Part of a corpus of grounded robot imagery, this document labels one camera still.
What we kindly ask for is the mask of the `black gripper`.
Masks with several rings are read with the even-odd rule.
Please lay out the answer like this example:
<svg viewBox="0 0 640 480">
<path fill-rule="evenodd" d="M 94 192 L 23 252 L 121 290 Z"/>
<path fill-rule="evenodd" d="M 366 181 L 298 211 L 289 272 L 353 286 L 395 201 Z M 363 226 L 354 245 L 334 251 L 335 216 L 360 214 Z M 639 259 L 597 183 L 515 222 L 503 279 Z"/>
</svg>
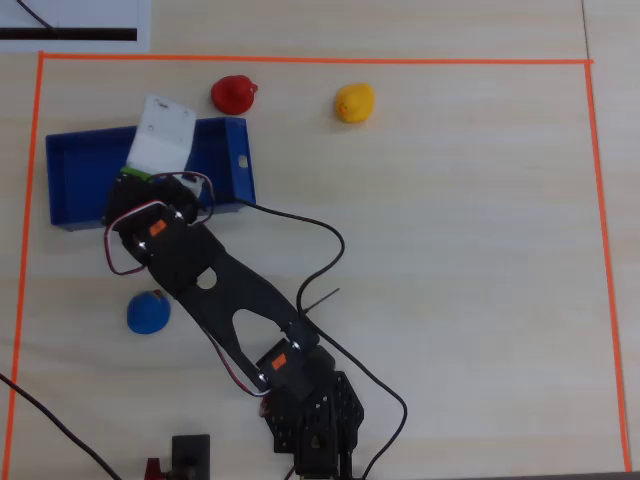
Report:
<svg viewBox="0 0 640 480">
<path fill-rule="evenodd" d="M 193 222 L 201 209 L 199 198 L 175 176 L 152 176 L 143 179 L 120 174 L 108 196 L 103 224 L 111 224 L 126 212 L 151 201 L 159 201 L 186 215 Z"/>
</svg>

